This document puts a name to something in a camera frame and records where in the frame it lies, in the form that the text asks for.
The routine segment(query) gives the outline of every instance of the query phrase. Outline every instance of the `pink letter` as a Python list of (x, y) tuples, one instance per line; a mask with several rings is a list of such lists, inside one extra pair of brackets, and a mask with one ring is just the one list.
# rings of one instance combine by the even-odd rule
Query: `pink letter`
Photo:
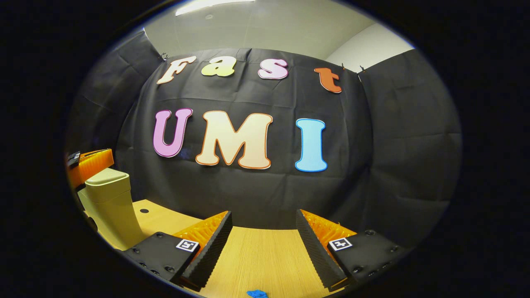
[(287, 62), (282, 59), (265, 59), (260, 63), (260, 67), (263, 68), (258, 70), (260, 78), (280, 80), (289, 74), (284, 68), (287, 67)]
[(184, 131), (186, 130), (186, 122), (188, 117), (193, 113), (192, 109), (179, 109), (175, 112), (176, 117), (176, 128), (175, 128), (175, 138), (171, 145), (167, 145), (164, 142), (164, 131), (167, 120), (171, 116), (171, 112), (168, 110), (163, 110), (156, 113), (156, 124), (155, 124), (155, 133), (153, 137), (153, 146), (155, 151), (163, 157), (173, 157), (180, 152), (182, 149), (182, 143), (184, 142)]

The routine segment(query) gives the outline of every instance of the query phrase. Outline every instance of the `letter u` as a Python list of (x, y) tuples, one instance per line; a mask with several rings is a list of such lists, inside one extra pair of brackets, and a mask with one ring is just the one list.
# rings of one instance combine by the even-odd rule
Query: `letter u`
[(184, 132), (186, 130), (186, 123), (188, 118), (193, 113), (192, 109), (184, 108), (179, 109), (175, 112), (176, 117), (176, 128), (175, 128), (175, 138), (171, 145), (167, 145), (164, 142), (164, 132), (167, 120), (171, 116), (171, 111), (162, 110), (156, 113), (156, 124), (155, 132), (153, 136), (153, 147), (158, 155), (163, 157), (173, 157), (180, 152), (182, 149), (182, 143), (184, 142)]

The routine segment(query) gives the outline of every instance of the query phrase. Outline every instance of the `black cloth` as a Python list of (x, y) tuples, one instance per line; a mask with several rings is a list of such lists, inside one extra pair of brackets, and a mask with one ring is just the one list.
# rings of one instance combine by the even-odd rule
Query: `black cloth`
[[(157, 85), (169, 63), (197, 60)], [(233, 56), (230, 77), (203, 76), (210, 59)], [(260, 62), (284, 59), (282, 80), (258, 76)], [(325, 90), (315, 68), (339, 75), (339, 94)], [(173, 140), (180, 108), (193, 109), (181, 152), (161, 157), (153, 148), (155, 114), (172, 111), (165, 131)], [(226, 111), (235, 129), (255, 112), (273, 117), (268, 129), (271, 167), (237, 162), (195, 162), (202, 149), (206, 111)], [(462, 138), (451, 96), (417, 50), (387, 59), (359, 75), (303, 55), (263, 49), (216, 49), (158, 56), (143, 32), (116, 46), (87, 76), (74, 103), (67, 148), (112, 148), (116, 168), (130, 174), (133, 200), (149, 199), (198, 218), (225, 210), (234, 225), (294, 229), (301, 208), (355, 231), (374, 229), (403, 245), (416, 245), (441, 217), (457, 181)], [(328, 168), (302, 172), (299, 118), (326, 123)], [(242, 156), (240, 150), (236, 159)]]
[(65, 151), (115, 151), (125, 116), (161, 62), (144, 30), (125, 37), (101, 57), (73, 101)]
[[(169, 63), (197, 56), (197, 60), (168, 83), (157, 85)], [(230, 77), (203, 76), (201, 70), (218, 56), (237, 59)], [(258, 76), (261, 61), (284, 59), (289, 74), (282, 80)], [(340, 79), (339, 94), (320, 85), (318, 67), (328, 67)], [(172, 111), (165, 141), (173, 140), (181, 108), (191, 108), (181, 152), (170, 159), (153, 148), (155, 114)], [(251, 113), (273, 117), (267, 137), (271, 167), (251, 170), (236, 162), (227, 166), (221, 157), (215, 166), (195, 162), (201, 152), (206, 111), (226, 111), (235, 129)], [(131, 176), (133, 200), (149, 199), (172, 210), (206, 218), (225, 210), (233, 212), (236, 226), (263, 229), (294, 229), (298, 208), (330, 215), (341, 207), (360, 204), (362, 196), (342, 200), (345, 188), (358, 182), (357, 175), (368, 169), (372, 158), (372, 130), (368, 104), (357, 74), (342, 67), (303, 55), (263, 49), (217, 49), (169, 58), (145, 83), (138, 102), (131, 109), (120, 133), (116, 163)], [(295, 168), (301, 156), (299, 118), (322, 120), (323, 158), (328, 168), (302, 172)], [(236, 157), (242, 156), (241, 150)], [(344, 224), (356, 218), (347, 216)]]
[(456, 187), (462, 158), (458, 114), (418, 50), (384, 60), (359, 77), (374, 132), (360, 228), (413, 246), (438, 222)]

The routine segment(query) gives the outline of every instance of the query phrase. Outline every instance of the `blue object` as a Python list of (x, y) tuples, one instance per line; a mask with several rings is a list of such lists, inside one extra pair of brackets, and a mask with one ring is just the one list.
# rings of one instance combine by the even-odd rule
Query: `blue object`
[(323, 121), (302, 118), (296, 120), (296, 126), (302, 130), (302, 157), (295, 163), (295, 168), (303, 172), (320, 172), (328, 168), (322, 159), (322, 130), (326, 127)]
[(269, 298), (264, 291), (260, 291), (260, 290), (248, 291), (247, 294), (253, 298)]

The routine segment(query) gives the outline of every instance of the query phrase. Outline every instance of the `yellow letter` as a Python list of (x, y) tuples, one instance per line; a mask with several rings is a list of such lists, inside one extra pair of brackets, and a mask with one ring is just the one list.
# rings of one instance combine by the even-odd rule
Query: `yellow letter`
[(229, 76), (234, 73), (234, 65), (237, 60), (230, 56), (216, 57), (210, 60), (201, 73), (203, 75)]
[(202, 117), (206, 120), (206, 132), (202, 152), (195, 161), (203, 165), (216, 165), (219, 157), (215, 155), (215, 146), (219, 144), (221, 155), (227, 165), (231, 165), (243, 145), (243, 157), (237, 163), (247, 169), (266, 169), (270, 167), (267, 158), (267, 129), (272, 117), (267, 114), (250, 114), (241, 127), (234, 130), (228, 114), (224, 111), (209, 111)]
[(173, 61), (170, 67), (165, 72), (165, 74), (156, 83), (164, 84), (164, 83), (170, 82), (173, 79), (173, 73), (179, 74), (186, 67), (188, 63), (192, 63), (193, 61), (195, 61), (196, 58), (197, 58), (196, 56), (191, 56), (188, 58)]

